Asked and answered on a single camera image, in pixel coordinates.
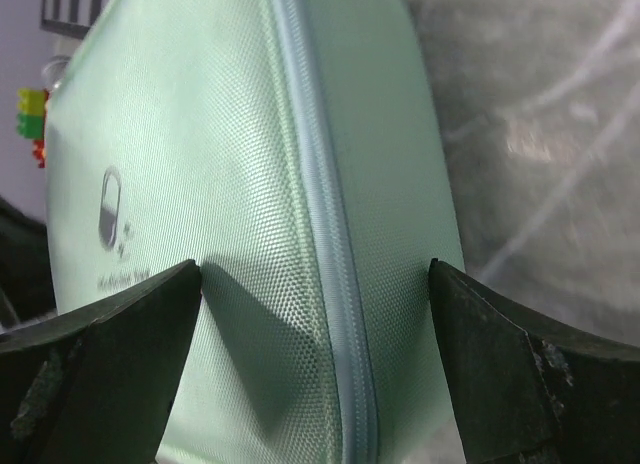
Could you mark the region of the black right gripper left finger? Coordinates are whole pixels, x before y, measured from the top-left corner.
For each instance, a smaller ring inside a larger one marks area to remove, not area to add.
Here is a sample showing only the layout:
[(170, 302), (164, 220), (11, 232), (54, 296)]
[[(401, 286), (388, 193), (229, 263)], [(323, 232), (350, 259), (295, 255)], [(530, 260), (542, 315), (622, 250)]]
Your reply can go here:
[(2, 462), (153, 462), (200, 302), (200, 269), (186, 260), (2, 334)]

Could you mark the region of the mint green medicine case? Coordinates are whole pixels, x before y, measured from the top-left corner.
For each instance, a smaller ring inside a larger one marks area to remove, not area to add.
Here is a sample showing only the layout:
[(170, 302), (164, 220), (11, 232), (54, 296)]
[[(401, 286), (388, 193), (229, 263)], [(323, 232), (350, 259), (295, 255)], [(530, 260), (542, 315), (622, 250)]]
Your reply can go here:
[(450, 418), (427, 271), (463, 255), (402, 0), (110, 0), (46, 147), (60, 311), (201, 268), (161, 461), (399, 463)]

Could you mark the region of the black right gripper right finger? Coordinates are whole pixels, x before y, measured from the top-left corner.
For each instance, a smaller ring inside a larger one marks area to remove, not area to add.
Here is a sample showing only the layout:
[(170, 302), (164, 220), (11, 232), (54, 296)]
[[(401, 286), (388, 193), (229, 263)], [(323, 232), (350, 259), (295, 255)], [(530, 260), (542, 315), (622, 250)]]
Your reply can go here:
[(467, 462), (638, 462), (638, 348), (549, 318), (441, 260), (428, 288)]

